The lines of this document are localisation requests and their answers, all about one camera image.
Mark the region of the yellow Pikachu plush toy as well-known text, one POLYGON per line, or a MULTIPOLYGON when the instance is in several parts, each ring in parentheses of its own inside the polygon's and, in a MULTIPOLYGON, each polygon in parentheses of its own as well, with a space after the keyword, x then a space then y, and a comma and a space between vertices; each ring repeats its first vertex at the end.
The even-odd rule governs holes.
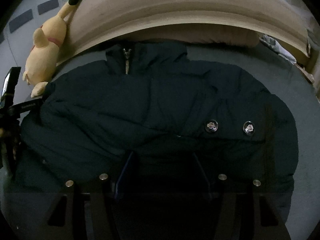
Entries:
POLYGON ((33 33, 33 47, 25 63, 22 80, 32 85, 31 98, 41 96, 52 79, 60 48, 67 33, 65 18, 80 0, 68 0, 59 12, 33 33))

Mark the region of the wooden bedside cabinet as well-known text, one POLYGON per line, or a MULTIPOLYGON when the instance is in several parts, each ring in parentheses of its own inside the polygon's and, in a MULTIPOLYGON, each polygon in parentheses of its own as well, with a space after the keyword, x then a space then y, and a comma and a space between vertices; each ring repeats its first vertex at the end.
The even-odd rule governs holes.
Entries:
POLYGON ((319 54, 313 54, 304 65, 297 62, 295 66, 313 87, 319 88, 319 54))

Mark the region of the beige padded headboard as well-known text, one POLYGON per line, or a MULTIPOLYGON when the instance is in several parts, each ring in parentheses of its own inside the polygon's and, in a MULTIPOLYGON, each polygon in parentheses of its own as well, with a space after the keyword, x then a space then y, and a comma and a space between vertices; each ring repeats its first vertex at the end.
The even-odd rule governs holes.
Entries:
POLYGON ((69 19, 58 62, 134 31, 187 23, 254 30, 310 54, 306 24, 288 0, 82 0, 69 19))

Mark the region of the pile of folded clothes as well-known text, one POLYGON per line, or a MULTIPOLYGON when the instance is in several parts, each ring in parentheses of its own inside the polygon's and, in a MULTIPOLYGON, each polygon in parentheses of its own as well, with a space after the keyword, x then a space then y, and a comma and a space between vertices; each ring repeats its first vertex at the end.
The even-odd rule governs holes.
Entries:
POLYGON ((286 61, 289 61, 291 64, 296 64, 297 60, 296 58, 287 51, 283 46, 280 45, 280 43, 273 37, 263 34, 262 37, 259 38, 259 40, 263 43, 263 45, 267 46, 269 49, 271 49, 273 52, 275 52, 278 56, 282 57, 286 61))

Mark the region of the dark navy puffer jacket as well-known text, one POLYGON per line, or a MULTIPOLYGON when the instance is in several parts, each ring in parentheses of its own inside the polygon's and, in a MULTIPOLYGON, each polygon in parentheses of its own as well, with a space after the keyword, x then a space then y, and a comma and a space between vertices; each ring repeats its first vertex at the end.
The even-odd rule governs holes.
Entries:
POLYGON ((113 46, 48 83, 22 121, 22 184, 102 187, 129 161, 165 183, 267 195, 287 220, 298 164, 295 119, 244 69, 191 60, 176 42, 113 46))

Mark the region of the grey-blue bed sheet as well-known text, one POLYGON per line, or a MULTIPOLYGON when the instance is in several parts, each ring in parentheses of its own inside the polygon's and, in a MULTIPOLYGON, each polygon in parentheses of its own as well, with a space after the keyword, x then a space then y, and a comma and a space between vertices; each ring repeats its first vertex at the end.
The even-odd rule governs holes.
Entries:
MULTIPOLYGON (((89 49, 65 62, 53 81, 77 67, 104 60, 106 51, 113 46, 128 47, 133 43, 140 42, 117 41, 89 49)), ((319 101, 312 85, 294 65, 262 44, 252 49, 183 45, 191 60, 244 69, 287 105, 296 122, 298 164, 285 225, 290 239, 319 239, 319 101)), ((13 150, 15 170, 10 175, 6 170, 3 174, 1 210, 5 220, 1 229, 4 239, 46 239, 50 208, 62 192, 34 192, 22 184, 22 164, 27 152, 23 146, 22 121, 13 150)), ((118 239, 195 239, 198 185, 193 184, 193 177, 188 174, 182 178, 180 183, 167 184, 164 174, 148 174, 137 162, 130 161, 126 177, 128 191, 120 203, 125 211, 119 221, 124 225, 118 239)))

